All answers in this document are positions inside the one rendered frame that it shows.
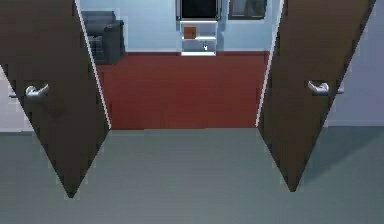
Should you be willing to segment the white shelf unit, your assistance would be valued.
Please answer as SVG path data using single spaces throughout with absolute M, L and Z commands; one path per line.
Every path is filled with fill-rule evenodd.
M 185 39 L 184 27 L 195 26 L 196 38 Z M 184 20 L 180 22 L 181 55 L 182 56 L 215 56 L 217 46 L 218 22 L 214 20 Z M 203 50 L 203 44 L 208 45 L 208 51 Z

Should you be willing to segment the dark brown room door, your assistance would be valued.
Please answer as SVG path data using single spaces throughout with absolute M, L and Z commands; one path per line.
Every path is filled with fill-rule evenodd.
M 74 197 L 111 128 L 76 0 L 0 0 L 0 67 Z M 46 96 L 25 96 L 45 84 Z
M 291 192 L 302 178 L 376 0 L 282 0 L 259 132 Z M 326 96 L 307 84 L 327 83 Z

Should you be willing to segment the dark framed window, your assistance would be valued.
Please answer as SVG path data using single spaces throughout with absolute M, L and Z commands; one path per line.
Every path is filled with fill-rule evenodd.
M 266 14 L 267 0 L 229 0 L 230 20 L 261 20 Z

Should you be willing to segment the black television set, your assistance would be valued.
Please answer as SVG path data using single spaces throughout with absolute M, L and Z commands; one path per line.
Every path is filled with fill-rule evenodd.
M 219 20 L 222 0 L 175 0 L 177 20 Z

